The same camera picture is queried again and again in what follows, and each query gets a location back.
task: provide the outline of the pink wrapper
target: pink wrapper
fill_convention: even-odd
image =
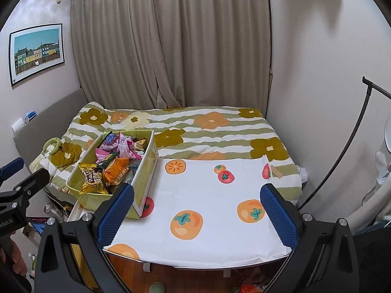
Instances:
[[[119,134],[118,151],[120,152],[119,157],[141,160],[141,156],[134,150],[134,143],[131,137],[127,137],[122,133]]]
[[[97,147],[95,148],[95,154],[97,156],[97,164],[101,162],[106,156],[108,156],[110,153],[106,152],[102,149],[98,149]]]

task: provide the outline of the curtain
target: curtain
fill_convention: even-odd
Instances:
[[[266,112],[268,0],[72,0],[71,33],[87,98],[107,108]]]

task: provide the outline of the picture frame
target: picture frame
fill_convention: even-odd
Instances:
[[[62,23],[33,26],[9,35],[11,86],[62,63],[65,63]]]

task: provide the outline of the wall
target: wall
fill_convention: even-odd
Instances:
[[[391,29],[373,0],[271,0],[272,82],[267,119],[309,180],[322,181],[347,142],[366,86],[391,91]],[[360,206],[376,177],[374,153],[391,101],[373,92],[358,133],[302,210],[335,221]]]
[[[0,166],[19,156],[11,125],[26,112],[44,110],[54,102],[80,87],[73,58],[70,34],[70,2],[61,0],[21,0],[0,32]],[[8,44],[11,32],[36,25],[63,23],[65,63],[39,72],[11,88],[8,64]],[[7,180],[1,191],[10,190],[30,174],[25,167]],[[48,198],[42,192],[31,199],[28,216],[46,216],[43,212]],[[37,242],[28,240],[18,232],[13,239],[19,244],[25,261],[29,252],[37,251]]]

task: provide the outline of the cardboard box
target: cardboard box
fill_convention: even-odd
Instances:
[[[154,131],[153,130],[130,130],[130,131],[121,131],[126,136],[132,136],[137,138],[147,138],[147,149],[145,155],[143,156],[140,166],[137,169],[137,172],[133,178],[132,186],[134,188],[134,203],[130,208],[127,218],[140,219],[143,209],[145,198],[148,194],[149,185],[152,180],[153,171],[155,169],[156,160],[159,156],[156,143],[154,141]],[[94,143],[86,151],[85,155],[80,159],[79,163],[96,163],[97,157],[95,155],[95,148],[103,141],[103,139],[108,135],[108,133],[101,134]],[[75,167],[72,171],[70,177],[68,178],[66,185],[79,201],[79,203],[87,209],[97,210],[99,205],[103,201],[110,199],[111,195],[101,195],[94,193],[87,193],[80,195],[80,188],[84,183],[84,175],[79,169]]]

